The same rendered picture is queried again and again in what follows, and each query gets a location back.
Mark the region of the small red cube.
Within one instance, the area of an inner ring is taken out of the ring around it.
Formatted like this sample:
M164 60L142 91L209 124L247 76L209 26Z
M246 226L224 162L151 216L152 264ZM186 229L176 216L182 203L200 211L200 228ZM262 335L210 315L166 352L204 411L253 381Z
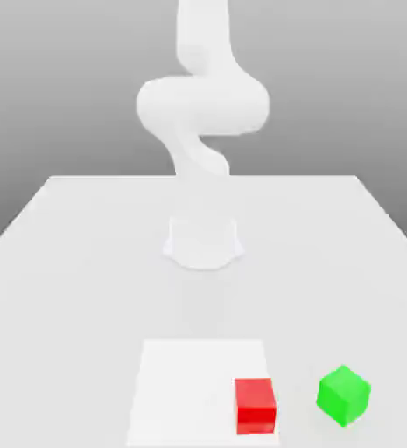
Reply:
M271 378L235 378L236 433L273 434L277 400Z

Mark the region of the small green cube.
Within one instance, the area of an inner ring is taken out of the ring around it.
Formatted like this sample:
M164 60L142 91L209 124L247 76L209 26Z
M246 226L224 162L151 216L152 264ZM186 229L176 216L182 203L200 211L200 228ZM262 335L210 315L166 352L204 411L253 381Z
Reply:
M347 427L368 407L371 385L346 365L319 381L317 406L339 426Z

